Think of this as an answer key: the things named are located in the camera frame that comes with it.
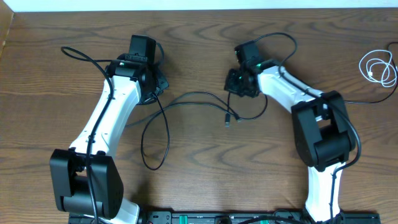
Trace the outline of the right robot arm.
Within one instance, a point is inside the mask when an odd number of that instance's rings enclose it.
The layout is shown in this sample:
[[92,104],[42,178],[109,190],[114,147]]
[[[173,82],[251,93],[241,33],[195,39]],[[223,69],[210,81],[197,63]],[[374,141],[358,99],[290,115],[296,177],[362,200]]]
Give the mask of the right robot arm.
[[305,210],[315,223],[335,221],[340,178],[352,165],[350,152],[359,147],[342,96],[308,86],[275,60],[249,60],[230,69],[224,88],[252,98],[262,93],[291,114],[295,147],[308,167]]

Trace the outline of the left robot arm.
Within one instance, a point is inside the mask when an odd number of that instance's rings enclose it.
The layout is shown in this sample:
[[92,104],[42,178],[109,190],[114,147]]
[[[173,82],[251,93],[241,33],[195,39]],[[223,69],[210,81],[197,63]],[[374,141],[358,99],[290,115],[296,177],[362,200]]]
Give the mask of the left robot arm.
[[122,54],[100,71],[103,92],[86,126],[50,158],[55,204],[82,222],[137,223],[140,208],[124,198],[114,157],[133,109],[156,101],[168,83],[152,54]]

